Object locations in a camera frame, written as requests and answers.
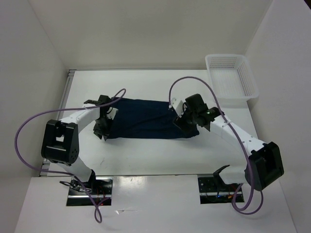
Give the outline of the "navy blue shorts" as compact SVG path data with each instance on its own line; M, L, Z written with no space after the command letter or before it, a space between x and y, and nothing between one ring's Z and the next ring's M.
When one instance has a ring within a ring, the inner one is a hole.
M186 133L174 125L177 115L169 110L169 103L165 101L123 98L113 107L118 112L108 139L180 139L199 135L197 128Z

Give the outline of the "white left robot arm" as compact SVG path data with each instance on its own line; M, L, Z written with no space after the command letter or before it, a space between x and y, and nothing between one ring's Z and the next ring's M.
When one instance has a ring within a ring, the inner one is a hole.
M104 185L79 157L79 133L95 122L93 133L99 139L106 140L118 112L118 109L111 106L115 99L100 95L98 100L85 101L82 110L61 120L49 120L46 124L41 156L58 164L65 172L76 175L73 181L64 183L71 189L91 194Z

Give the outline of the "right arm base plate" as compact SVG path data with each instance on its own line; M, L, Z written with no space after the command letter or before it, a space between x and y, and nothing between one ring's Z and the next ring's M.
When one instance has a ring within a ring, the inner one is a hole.
M217 185L212 175L198 175L201 204L231 203L238 184Z

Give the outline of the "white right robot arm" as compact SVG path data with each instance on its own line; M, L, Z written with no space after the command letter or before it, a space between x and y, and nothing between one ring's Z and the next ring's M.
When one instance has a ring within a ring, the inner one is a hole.
M217 190L224 191L233 183L248 183L255 190L262 191L284 175L280 149L276 143L254 138L226 118L218 107L208 108L201 95L192 95L184 101L173 98L169 108L176 112L174 124L182 131L189 133L200 126L246 156L245 165L224 165L213 173L213 185Z

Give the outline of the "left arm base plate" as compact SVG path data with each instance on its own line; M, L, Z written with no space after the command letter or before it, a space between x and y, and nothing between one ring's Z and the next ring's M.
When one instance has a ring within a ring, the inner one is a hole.
M110 206L112 199L112 187L113 177L98 176L96 177L99 187L94 191L88 190L94 202L100 206ZM61 184L68 186L68 197L66 206L92 206L93 203L90 200L87 193L76 182L60 182Z

